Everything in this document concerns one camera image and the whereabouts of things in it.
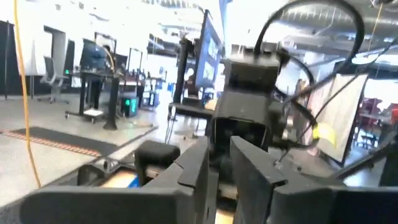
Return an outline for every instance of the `blue object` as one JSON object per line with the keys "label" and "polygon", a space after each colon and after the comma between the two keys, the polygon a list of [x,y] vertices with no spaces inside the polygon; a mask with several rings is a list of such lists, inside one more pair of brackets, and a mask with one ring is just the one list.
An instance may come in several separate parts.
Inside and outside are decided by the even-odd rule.
{"label": "blue object", "polygon": [[137,188],[139,187],[139,179],[138,177],[134,178],[132,182],[129,184],[128,188]]}

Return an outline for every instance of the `gray floor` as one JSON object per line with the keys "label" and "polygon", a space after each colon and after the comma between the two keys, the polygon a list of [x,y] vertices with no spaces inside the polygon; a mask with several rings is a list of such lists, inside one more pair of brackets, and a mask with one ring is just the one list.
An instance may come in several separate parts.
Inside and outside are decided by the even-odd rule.
{"label": "gray floor", "polygon": [[[69,98],[74,98],[74,100],[76,100],[77,96],[69,96]],[[61,103],[50,105],[48,103],[30,100],[30,126],[48,128],[85,138],[122,145],[128,140],[149,130],[149,128],[138,128],[136,125],[133,125],[136,121],[144,124],[153,123],[156,126],[159,125],[160,128],[120,148],[120,150],[110,155],[110,157],[115,159],[123,158],[125,155],[135,150],[135,148],[146,139],[164,141],[165,129],[167,127],[164,113],[140,111],[137,118],[119,120],[119,129],[117,131],[106,131],[102,128],[104,122],[91,124],[90,122],[83,121],[79,117],[70,117],[66,120],[64,111],[69,110],[71,107],[77,108],[76,106],[76,103],[75,105],[73,105],[73,103],[71,105]],[[0,100],[0,120],[0,131],[24,128],[25,122],[22,100]],[[192,129],[195,129],[196,123],[192,124]],[[183,125],[183,119],[180,119],[180,122],[175,124],[175,130],[182,130],[183,128],[181,128],[181,126]],[[170,140],[171,144],[178,145],[182,151],[194,142],[195,141],[191,139],[183,141],[183,136],[178,135],[173,135]],[[94,157],[91,156],[33,142],[30,145],[34,153],[35,163],[42,185],[94,159]],[[0,163],[0,183],[2,183],[0,186],[0,207],[36,189],[25,141],[0,135]]]}

